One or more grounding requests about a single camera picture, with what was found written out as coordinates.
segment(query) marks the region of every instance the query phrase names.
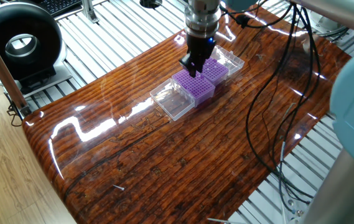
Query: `wooden floor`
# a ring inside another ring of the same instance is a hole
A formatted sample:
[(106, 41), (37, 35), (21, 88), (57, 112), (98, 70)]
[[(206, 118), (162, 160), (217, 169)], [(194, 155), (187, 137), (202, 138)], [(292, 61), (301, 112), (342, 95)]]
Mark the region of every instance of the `wooden floor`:
[(41, 171), (22, 128), (11, 126), (8, 106), (0, 87), (0, 223), (75, 223)]

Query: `black cable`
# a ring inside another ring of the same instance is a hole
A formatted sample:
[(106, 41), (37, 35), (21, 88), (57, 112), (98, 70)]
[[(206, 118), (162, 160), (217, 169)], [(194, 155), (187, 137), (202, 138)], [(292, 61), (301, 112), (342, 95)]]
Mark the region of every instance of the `black cable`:
[[(282, 165), (283, 165), (283, 162), (281, 161), (280, 165), (279, 165), (279, 170), (280, 172), (282, 172)], [(283, 194), (282, 194), (282, 175), (279, 175), (279, 195), (281, 196), (281, 200), (282, 200), (282, 203), (284, 205), (284, 207), (291, 213), (293, 213), (293, 210), (291, 208), (289, 208), (289, 206), (287, 206), (286, 202), (284, 201), (284, 197), (283, 197)]]
[(13, 102), (8, 106), (7, 114), (8, 114), (9, 116), (12, 116), (11, 125), (12, 125), (13, 127), (20, 127), (20, 126), (22, 126), (22, 124), (14, 124), (15, 117), (18, 116), (18, 114), (17, 114), (17, 108), (16, 108), (16, 106), (14, 105)]
[(293, 4), (290, 4), (290, 6), (287, 8), (286, 12), (280, 18), (278, 18), (277, 20), (275, 20), (275, 21), (273, 21), (271, 23), (265, 24), (263, 26), (252, 26), (252, 25), (247, 24), (246, 27), (254, 28), (254, 29), (262, 29), (262, 28), (266, 28), (266, 27), (272, 26), (274, 24), (277, 24), (278, 22), (282, 21), (287, 16), (287, 14), (291, 10), (292, 5)]
[(338, 34), (346, 33), (348, 30), (350, 30), (350, 28), (346, 27), (346, 28), (342, 29), (340, 32), (334, 32), (332, 34), (323, 35), (322, 37), (333, 37)]
[(285, 186), (285, 188), (286, 188), (287, 194), (288, 194), (291, 198), (293, 198), (293, 199), (295, 199), (295, 200), (299, 200), (300, 202), (303, 202), (303, 203), (305, 203), (305, 204), (307, 204), (307, 205), (310, 204), (309, 201), (302, 200), (287, 184), (284, 184), (284, 186)]
[(257, 7), (256, 17), (255, 18), (257, 18), (257, 16), (258, 16), (258, 11), (259, 11), (259, 7)]
[(333, 36), (333, 35), (336, 35), (336, 34), (340, 34), (341, 32), (343, 32), (347, 27), (346, 26), (342, 26), (338, 29), (335, 29), (335, 30), (332, 30), (332, 31), (328, 31), (326, 33), (318, 33), (316, 30), (313, 31), (314, 34), (317, 34), (321, 37), (324, 37), (324, 36), (327, 36), (327, 37), (330, 37), (330, 36)]
[[(291, 42), (291, 37), (292, 37), (293, 28), (294, 28), (294, 26), (291, 26), (291, 32), (290, 32), (290, 35), (289, 35), (289, 38), (288, 38), (288, 44), (287, 44), (287, 46), (286, 46), (286, 50), (285, 50), (285, 52), (284, 52), (284, 55), (282, 56), (282, 60), (281, 60), (282, 62), (283, 62), (284, 59), (286, 58), (286, 52), (288, 51), (288, 46), (290, 45), (290, 42)], [(268, 85), (269, 82), (274, 78), (275, 75), (276, 75), (276, 74), (274, 73), (274, 74), (271, 76), (271, 78), (266, 82), (266, 84), (262, 87), (262, 89), (260, 89), (260, 91), (258, 92), (258, 94), (254, 97), (254, 100), (253, 100), (253, 102), (252, 102), (252, 104), (251, 104), (251, 106), (250, 106), (250, 108), (249, 108), (248, 115), (247, 115), (247, 117), (246, 117), (246, 135), (247, 135), (247, 138), (248, 138), (249, 146), (250, 146), (251, 150), (253, 151), (254, 155), (256, 156), (256, 158), (260, 161), (260, 163), (262, 163), (262, 164), (268, 169), (268, 171), (272, 172), (273, 174), (275, 174), (275, 175), (277, 175), (277, 176), (279, 177), (279, 176), (280, 176), (279, 172), (276, 171), (276, 170), (274, 170), (274, 169), (272, 169), (272, 168), (270, 168), (270, 167), (260, 158), (260, 156), (256, 153), (256, 151), (255, 151), (255, 149), (254, 149), (254, 146), (253, 146), (253, 144), (252, 144), (252, 142), (251, 142), (251, 140), (250, 140), (249, 131), (248, 131), (248, 130), (249, 130), (249, 128), (248, 128), (249, 114), (250, 114), (251, 110), (253, 109), (254, 103), (255, 103), (256, 99), (258, 98), (258, 96), (259, 96), (259, 95), (261, 94), (261, 92), (267, 87), (267, 85)], [(291, 183), (289, 180), (287, 180), (286, 178), (282, 177), (281, 179), (282, 179), (282, 181), (283, 181), (284, 183), (286, 183), (287, 185), (290, 185), (294, 190), (298, 191), (300, 194), (306, 195), (306, 196), (308, 196), (308, 197), (312, 197), (311, 195), (309, 195), (309, 194), (307, 194), (307, 193), (301, 191), (300, 189), (298, 189), (296, 186), (294, 186), (294, 184), (292, 184), (292, 183)]]
[(331, 42), (335, 42), (336, 40), (338, 40), (339, 38), (341, 38), (342, 36), (344, 36), (349, 29), (345, 29), (344, 32), (342, 32), (338, 37), (334, 38), (333, 40), (331, 40)]
[[(300, 18), (302, 19), (302, 21), (303, 21), (305, 27), (306, 27), (307, 30), (308, 30), (308, 34), (309, 34), (309, 38), (310, 38), (310, 48), (311, 48), (311, 54), (310, 54), (310, 56), (311, 56), (311, 58), (313, 58), (313, 56), (314, 56), (314, 54), (315, 54), (315, 59), (316, 59), (316, 61), (317, 61), (317, 66), (318, 66), (317, 81), (316, 81), (316, 83), (315, 83), (314, 88), (313, 88), (312, 91), (310, 92), (309, 96), (308, 96), (306, 99), (304, 99), (303, 101), (299, 102), (299, 104), (297, 105), (297, 107), (296, 107), (292, 112), (290, 112), (289, 115), (287, 115), (286, 118), (284, 118), (283, 121), (282, 121), (282, 123), (279, 125), (279, 127), (278, 127), (278, 129), (277, 129), (277, 131), (276, 131), (275, 138), (274, 138), (274, 145), (273, 145), (273, 148), (275, 147), (275, 143), (276, 143), (276, 141), (277, 141), (277, 136), (278, 136), (277, 134), (278, 134), (278, 132), (280, 131), (280, 129), (281, 129), (283, 123), (284, 123), (292, 114), (294, 114), (294, 115), (297, 114), (297, 110), (314, 94), (314, 92), (315, 92), (315, 90), (316, 90), (316, 88), (317, 88), (317, 86), (318, 86), (318, 84), (319, 84), (319, 79), (320, 79), (320, 61), (319, 61), (319, 55), (318, 55), (318, 52), (317, 52), (317, 49), (316, 49), (316, 44), (315, 44), (314, 38), (313, 38), (313, 36), (312, 36), (312, 28), (311, 28), (311, 26), (310, 26), (309, 16), (308, 16), (308, 13), (307, 13), (307, 11), (306, 11), (305, 9), (304, 9), (304, 14), (305, 14), (305, 17), (306, 17), (308, 23), (305, 22), (305, 20), (304, 20), (304, 18), (302, 17), (302, 14), (301, 14), (301, 13), (299, 13), (299, 16), (300, 16)], [(285, 142), (286, 139), (287, 139), (287, 134), (288, 134), (288, 132), (289, 132), (289, 130), (290, 130), (290, 127), (291, 127), (291, 125), (289, 125), (289, 128), (287, 129), (286, 135), (284, 136), (284, 142)], [(300, 190), (298, 190), (298, 192), (299, 192), (300, 194), (302, 194), (302, 195), (305, 195), (305, 196), (307, 196), (307, 197), (313, 198), (313, 196), (311, 196), (311, 195), (309, 195), (309, 194), (307, 194), (307, 193), (305, 193), (305, 192), (302, 192), (302, 191), (300, 191)]]
[[(312, 36), (311, 28), (310, 28), (310, 27), (307, 27), (307, 30), (308, 30), (309, 35)], [(314, 45), (313, 45), (312, 41), (310, 41), (310, 43), (309, 43), (309, 49), (310, 49), (310, 59), (309, 59), (309, 76), (308, 76), (308, 82), (307, 82), (307, 85), (305, 86), (304, 91), (303, 91), (302, 94), (301, 94), (301, 97), (300, 97), (300, 100), (299, 100), (299, 102), (298, 102), (298, 104), (297, 104), (296, 110), (293, 111), (293, 112), (294, 112), (294, 113), (293, 113), (293, 117), (291, 118), (290, 123), (289, 123), (289, 126), (288, 126), (288, 128), (287, 128), (287, 130), (286, 130), (286, 134), (284, 135), (284, 140), (283, 140), (284, 142), (287, 141), (287, 136), (289, 135), (289, 131), (290, 131), (292, 125), (293, 125), (294, 119), (296, 118), (298, 109), (300, 108), (300, 105), (301, 105), (301, 103), (302, 103), (302, 100), (304, 99), (305, 94), (307, 94), (307, 91), (309, 90), (309, 87), (310, 87), (310, 84), (311, 84), (312, 72), (313, 72), (313, 68), (314, 68), (314, 66), (313, 66), (313, 64), (314, 64)]]
[[(292, 33), (294, 31), (294, 23), (291, 24), (291, 27), (290, 27), (290, 35), (288, 36), (287, 38), (287, 44), (286, 44), (286, 47), (285, 47), (285, 50), (283, 52), (283, 55), (282, 55), (282, 59), (281, 59), (281, 62), (278, 64), (275, 72), (271, 75), (271, 77), (268, 79), (268, 81), (264, 84), (264, 86), (257, 92), (256, 96), (254, 97), (253, 101), (251, 102), (250, 104), (250, 107), (249, 107), (249, 110), (248, 110), (248, 113), (247, 113), (247, 116), (246, 116), (246, 136), (247, 136), (247, 140), (248, 140), (248, 143), (249, 143), (249, 146), (250, 146), (250, 149), (252, 150), (252, 152), (254, 153), (254, 155), (256, 156), (256, 158), (258, 159), (258, 161), (260, 163), (262, 163), (263, 166), (265, 166), (268, 171), (272, 172), (273, 174), (275, 174), (277, 177), (280, 176), (279, 172), (272, 169), (271, 167), (269, 167), (261, 158), (260, 156), (258, 155), (258, 153), (255, 151), (254, 149), (254, 146), (253, 146), (253, 143), (251, 142), (251, 139), (250, 139), (250, 133), (249, 133), (249, 118), (250, 118), (250, 114), (251, 114), (251, 111), (253, 110), (253, 107), (254, 107), (254, 104), (256, 102), (256, 100), (258, 99), (258, 97), (260, 96), (260, 94), (264, 91), (264, 89), (269, 85), (269, 83), (271, 82), (271, 80), (276, 76), (276, 74), (278, 73), (279, 69), (281, 68), (285, 58), (286, 58), (286, 55), (289, 51), (289, 46), (290, 46), (290, 43), (291, 43), (291, 39), (292, 39)], [(290, 181), (288, 181), (286, 178), (282, 178), (282, 180), (286, 183), (288, 183), (293, 189), (297, 190), (297, 187), (295, 187)]]
[[(293, 48), (289, 54), (289, 56), (287, 57), (286, 61), (284, 62), (284, 65), (282, 66), (281, 70), (283, 70), (283, 68), (287, 65), (287, 62), (289, 61), (291, 55), (293, 54), (294, 52), (294, 49), (296, 48), (296, 37), (297, 37), (297, 29), (298, 29), (298, 25), (300, 23), (300, 17), (298, 19), (297, 22), (294, 22), (292, 21), (293, 23), (297, 24), (296, 25), (296, 29), (294, 30), (294, 38), (293, 38)], [(266, 134), (267, 134), (267, 137), (268, 137), (268, 143), (269, 143), (269, 146), (268, 146), (268, 154), (269, 156), (271, 157), (272, 159), (272, 162), (274, 163), (274, 166), (277, 167), (276, 165), (276, 161), (275, 161), (275, 150), (273, 147), (271, 147), (271, 138), (269, 137), (269, 131), (268, 131), (268, 127), (266, 125), (266, 122), (265, 122), (265, 118), (264, 118), (264, 114), (265, 112), (268, 110), (268, 108), (270, 107), (271, 103), (272, 103), (272, 100), (277, 92), (277, 86), (278, 86), (278, 83), (279, 83), (279, 76), (277, 76), (277, 80), (276, 80), (276, 88), (274, 90), (274, 93), (272, 94), (272, 97), (271, 97), (271, 100), (269, 101), (269, 104), (267, 105), (267, 107), (265, 108), (265, 110), (263, 111), (263, 114), (261, 115), (262, 119), (263, 119), (263, 123), (265, 125), (265, 130), (266, 130)]]
[(268, 24), (265, 24), (263, 26), (252, 26), (252, 25), (248, 25), (247, 22), (251, 19), (249, 18), (248, 16), (242, 16), (244, 18), (242, 19), (237, 19), (234, 15), (233, 15), (233, 12), (229, 12), (226, 8), (224, 8), (223, 6), (220, 6), (220, 9), (221, 11), (223, 11), (224, 13), (222, 14), (222, 16), (224, 15), (229, 15), (237, 24), (239, 25), (242, 25), (242, 28), (244, 27), (249, 27), (249, 28), (253, 28), (253, 29), (262, 29), (262, 28), (266, 28), (266, 27), (269, 27), (269, 26), (272, 26), (274, 24), (277, 24), (278, 22), (282, 21), (286, 16), (287, 14), (290, 12), (291, 10), (291, 7), (292, 7), (292, 4), (290, 4), (290, 6), (287, 8), (286, 12), (280, 17), (278, 18), (277, 20), (273, 21), (273, 22), (270, 22)]

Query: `clear plastic box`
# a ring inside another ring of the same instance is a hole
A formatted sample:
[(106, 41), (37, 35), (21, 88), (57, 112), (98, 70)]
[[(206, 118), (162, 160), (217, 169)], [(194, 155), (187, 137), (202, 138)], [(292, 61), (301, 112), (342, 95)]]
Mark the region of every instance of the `clear plastic box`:
[(193, 96), (171, 78), (152, 90), (151, 96), (174, 121), (195, 106)]
[(233, 52), (228, 52), (220, 46), (215, 46), (211, 58), (217, 60), (218, 63), (225, 66), (228, 69), (226, 75), (215, 75), (214, 79), (212, 76), (206, 76), (206, 78), (201, 77), (198, 73), (196, 78), (204, 78), (213, 87), (198, 85), (200, 88), (197, 89), (185, 89), (179, 82), (183, 82), (184, 79), (178, 79), (174, 74), (173, 78), (169, 78), (164, 83), (160, 84), (154, 90), (151, 91), (151, 96), (154, 101), (173, 119), (177, 121), (181, 116), (183, 116), (190, 109), (196, 107), (201, 102), (212, 97), (214, 95), (215, 86), (237, 72), (239, 69), (243, 68), (245, 62), (240, 58), (233, 55)]
[(228, 52), (220, 46), (214, 47), (211, 57), (217, 60), (218, 63), (228, 68), (228, 76), (231, 76), (239, 69), (243, 68), (243, 65), (245, 64), (245, 61), (233, 55), (232, 51)]

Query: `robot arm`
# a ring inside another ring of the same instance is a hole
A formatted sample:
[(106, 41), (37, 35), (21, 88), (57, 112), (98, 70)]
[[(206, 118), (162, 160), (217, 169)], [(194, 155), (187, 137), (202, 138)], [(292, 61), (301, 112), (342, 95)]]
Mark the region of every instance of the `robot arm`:
[[(242, 11), (257, 0), (227, 0), (226, 5), (235, 11)], [(354, 29), (354, 1), (342, 0), (290, 0), (314, 12), (329, 17)], [(216, 40), (218, 20), (221, 17), (220, 0), (189, 0), (185, 9), (188, 51), (179, 60), (180, 64), (195, 77), (196, 71), (202, 72), (203, 64), (208, 59)]]
[[(238, 11), (254, 4), (256, 0), (230, 0), (229, 6)], [(202, 72), (203, 64), (210, 58), (216, 40), (218, 20), (221, 18), (220, 0), (189, 0), (185, 9), (188, 52), (179, 60), (191, 77)]]

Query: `metal pole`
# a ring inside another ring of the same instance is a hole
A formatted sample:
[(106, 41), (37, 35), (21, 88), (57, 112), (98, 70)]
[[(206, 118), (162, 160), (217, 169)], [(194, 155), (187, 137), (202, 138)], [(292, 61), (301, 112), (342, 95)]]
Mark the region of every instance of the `metal pole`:
[(21, 91), (17, 87), (15, 80), (13, 79), (11, 73), (4, 61), (0, 56), (0, 81), (4, 85), (5, 89), (8, 91), (9, 97), (15, 103), (17, 108), (21, 111), (24, 116), (31, 113), (29, 105), (27, 104), (25, 98), (23, 97)]
[(354, 0), (290, 0), (354, 29)]
[(354, 223), (354, 158), (346, 150), (341, 151), (300, 223)]
[(91, 22), (99, 22), (99, 19), (95, 15), (94, 6), (92, 5), (92, 0), (83, 0), (83, 14)]

